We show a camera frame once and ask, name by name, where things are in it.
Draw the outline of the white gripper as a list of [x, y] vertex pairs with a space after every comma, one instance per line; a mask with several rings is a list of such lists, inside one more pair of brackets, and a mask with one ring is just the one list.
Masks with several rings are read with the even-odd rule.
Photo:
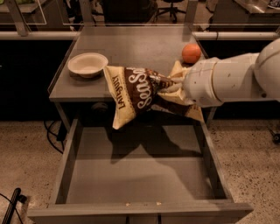
[[218, 58], [203, 59], [190, 68], [182, 66], [176, 60], [169, 78], [174, 82], [183, 81], [183, 84], [163, 88], [158, 95], [168, 102], [182, 106], [193, 103], [202, 108], [220, 106], [222, 101], [216, 96], [213, 84], [214, 68], [218, 61]]

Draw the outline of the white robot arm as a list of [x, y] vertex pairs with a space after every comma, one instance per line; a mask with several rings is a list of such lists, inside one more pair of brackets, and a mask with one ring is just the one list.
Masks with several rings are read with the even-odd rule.
[[280, 38], [258, 53], [202, 59], [173, 67], [174, 84], [158, 92], [168, 102], [219, 107], [225, 102], [280, 101]]

